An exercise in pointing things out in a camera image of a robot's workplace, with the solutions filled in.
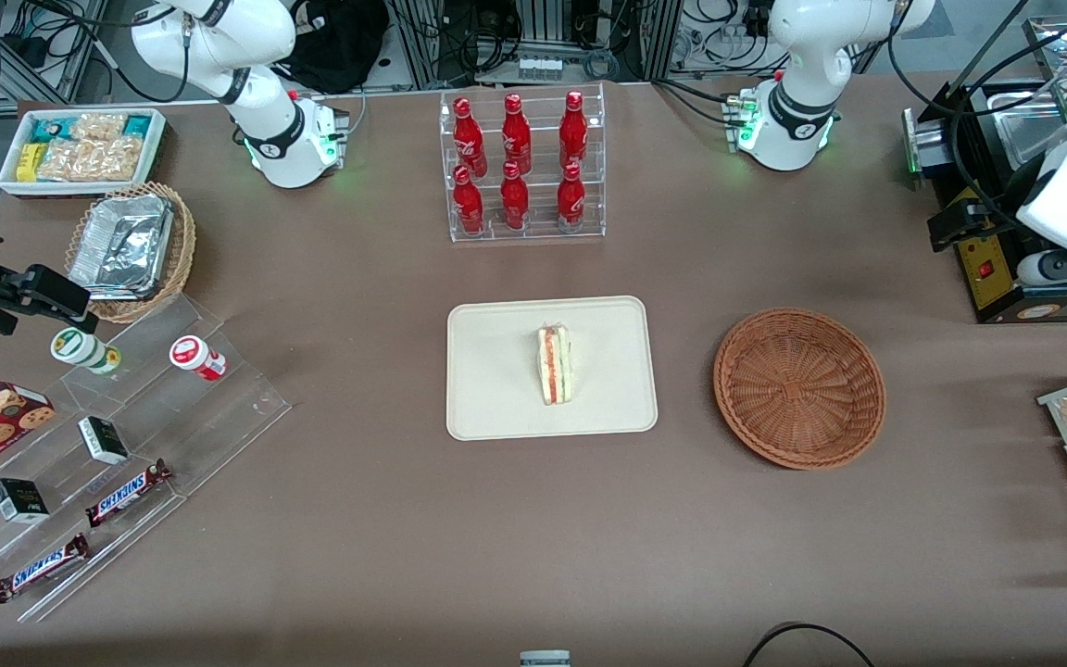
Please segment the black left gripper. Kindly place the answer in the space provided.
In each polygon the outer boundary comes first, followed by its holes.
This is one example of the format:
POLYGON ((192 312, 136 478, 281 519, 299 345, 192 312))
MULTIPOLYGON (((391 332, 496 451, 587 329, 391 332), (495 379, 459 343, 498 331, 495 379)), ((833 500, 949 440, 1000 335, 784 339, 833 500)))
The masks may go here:
POLYGON ((1022 165, 998 195, 984 191, 985 203, 981 198, 958 198, 960 215, 931 216, 928 220, 931 252, 941 253, 965 242, 987 239, 997 235, 998 229, 1023 227, 1017 215, 1036 193, 1042 170, 1042 165, 1022 165))

